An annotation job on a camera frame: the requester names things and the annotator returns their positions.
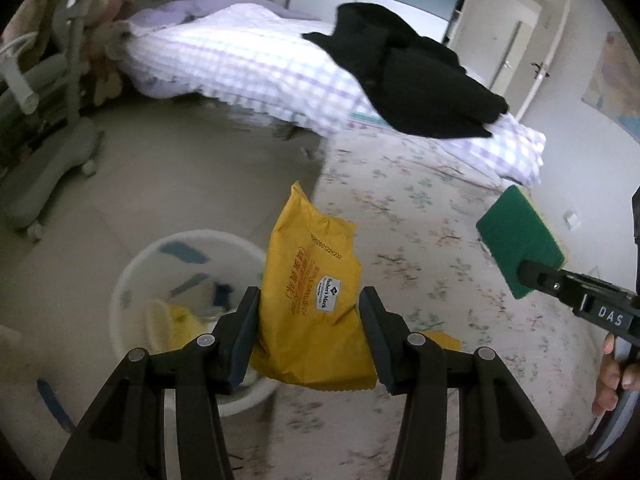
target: chair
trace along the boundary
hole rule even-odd
[[[80,49],[89,0],[47,0],[47,4],[53,10],[41,12],[49,20],[42,25],[60,53],[23,74],[20,66],[28,64],[26,54],[33,57],[30,49],[42,29],[0,47],[0,57],[4,55],[0,74],[8,87],[0,95],[0,164],[15,158],[26,139],[38,140],[48,125],[66,123],[0,181],[0,216],[12,228],[27,228],[34,241],[42,237],[38,216],[60,178],[76,166],[87,176],[95,173],[92,157],[100,140],[93,121],[80,115]]]

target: yellow plastic bag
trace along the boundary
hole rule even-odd
[[[356,225],[322,215],[300,184],[271,233],[250,365],[315,390],[373,388],[377,375],[356,311]]]

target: stuffed toy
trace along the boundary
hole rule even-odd
[[[114,19],[123,4],[133,0],[90,0],[89,11],[84,19],[85,41],[82,58],[89,63],[95,76],[94,105],[101,106],[107,99],[122,93],[122,77],[116,62],[106,54],[106,47],[115,34],[119,34]]]

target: floor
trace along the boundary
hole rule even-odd
[[[158,238],[203,228],[266,249],[291,184],[310,194],[321,169],[303,153],[318,146],[315,134],[283,141],[227,120],[212,101],[128,96],[94,118],[105,131],[98,173],[63,179],[42,215],[43,239],[0,228],[0,325],[24,335],[11,351],[0,346],[0,428],[39,479],[68,435],[34,379],[49,381],[80,419],[116,365],[108,303],[130,259]]]

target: green scouring pad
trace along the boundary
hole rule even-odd
[[[522,260],[554,269],[564,264],[564,254],[553,235],[517,186],[507,188],[476,227],[517,300],[533,290],[518,279]]]

